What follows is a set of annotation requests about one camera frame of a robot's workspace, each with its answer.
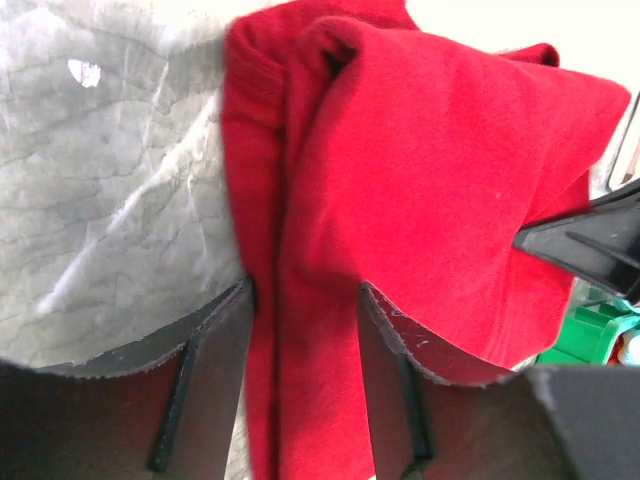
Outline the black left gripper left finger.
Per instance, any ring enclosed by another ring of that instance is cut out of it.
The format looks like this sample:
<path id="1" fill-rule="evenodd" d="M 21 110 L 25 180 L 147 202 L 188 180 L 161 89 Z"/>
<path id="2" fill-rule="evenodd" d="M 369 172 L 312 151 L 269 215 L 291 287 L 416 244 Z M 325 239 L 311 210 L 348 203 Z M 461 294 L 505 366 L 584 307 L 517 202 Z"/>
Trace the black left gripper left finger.
<path id="1" fill-rule="evenodd" d="M 1 364 L 5 479 L 221 479 L 254 315 L 244 279 L 84 364 Z"/>

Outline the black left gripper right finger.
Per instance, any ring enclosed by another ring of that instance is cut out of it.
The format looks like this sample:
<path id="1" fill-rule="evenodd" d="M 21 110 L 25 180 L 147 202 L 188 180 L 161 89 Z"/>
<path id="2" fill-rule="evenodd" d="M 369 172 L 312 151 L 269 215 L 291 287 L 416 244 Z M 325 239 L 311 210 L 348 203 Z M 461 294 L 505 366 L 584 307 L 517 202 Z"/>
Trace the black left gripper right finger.
<path id="1" fill-rule="evenodd" d="M 511 371 L 457 348 L 360 286 L 358 331 L 380 479 L 635 479 L 639 372 Z"/>

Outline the red t shirt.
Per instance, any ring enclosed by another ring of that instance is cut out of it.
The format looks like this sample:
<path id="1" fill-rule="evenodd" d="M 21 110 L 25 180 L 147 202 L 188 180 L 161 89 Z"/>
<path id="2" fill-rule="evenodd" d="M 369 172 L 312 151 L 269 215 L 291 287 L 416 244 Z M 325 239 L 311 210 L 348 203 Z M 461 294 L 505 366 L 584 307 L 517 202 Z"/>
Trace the red t shirt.
<path id="1" fill-rule="evenodd" d="M 513 238 L 587 205 L 630 92 L 548 44 L 425 33 L 401 1 L 264 9 L 232 22 L 224 54 L 226 179 L 257 290 L 253 475 L 366 479 L 359 284 L 502 367 L 552 346 L 572 276 Z"/>

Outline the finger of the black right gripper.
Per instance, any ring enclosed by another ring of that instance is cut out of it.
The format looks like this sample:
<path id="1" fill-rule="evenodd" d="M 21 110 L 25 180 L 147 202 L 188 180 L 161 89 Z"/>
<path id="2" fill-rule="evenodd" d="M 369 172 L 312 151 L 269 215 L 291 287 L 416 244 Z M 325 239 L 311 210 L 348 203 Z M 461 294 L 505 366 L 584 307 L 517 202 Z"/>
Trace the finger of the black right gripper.
<path id="1" fill-rule="evenodd" d="M 629 303 L 639 301 L 639 181 L 572 216 L 530 224 L 515 248 L 554 264 Z"/>

